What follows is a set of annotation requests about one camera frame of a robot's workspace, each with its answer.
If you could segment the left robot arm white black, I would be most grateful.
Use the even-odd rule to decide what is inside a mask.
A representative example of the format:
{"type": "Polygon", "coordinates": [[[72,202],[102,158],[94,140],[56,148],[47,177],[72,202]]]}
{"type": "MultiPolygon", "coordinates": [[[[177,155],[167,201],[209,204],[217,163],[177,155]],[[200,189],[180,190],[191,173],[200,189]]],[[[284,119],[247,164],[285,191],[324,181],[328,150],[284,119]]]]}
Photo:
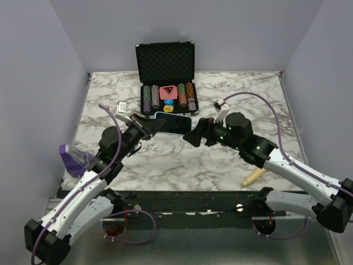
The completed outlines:
{"type": "Polygon", "coordinates": [[[123,198],[106,187],[122,170],[122,159],[140,141],[154,137],[164,123],[164,119],[132,114],[124,132],[118,125],[102,132],[99,151],[76,186],[40,221],[31,219],[25,225],[25,246],[32,263],[38,258],[44,264],[61,264],[91,226],[122,213],[123,198]]]}

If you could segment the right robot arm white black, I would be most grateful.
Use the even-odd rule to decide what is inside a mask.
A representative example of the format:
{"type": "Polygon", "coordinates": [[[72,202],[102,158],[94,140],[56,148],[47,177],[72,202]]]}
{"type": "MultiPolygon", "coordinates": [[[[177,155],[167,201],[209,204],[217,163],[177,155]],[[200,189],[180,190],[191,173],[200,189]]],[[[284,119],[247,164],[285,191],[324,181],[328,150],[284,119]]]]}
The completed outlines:
{"type": "Polygon", "coordinates": [[[316,218],[326,229],[342,233],[352,216],[352,180],[326,176],[290,157],[272,141],[255,135],[251,121],[242,113],[230,113],[225,121],[201,118],[183,139],[199,147],[221,144],[239,152],[245,162],[272,172],[298,186],[306,195],[269,190],[254,202],[254,211],[267,216],[287,211],[316,218]]]}

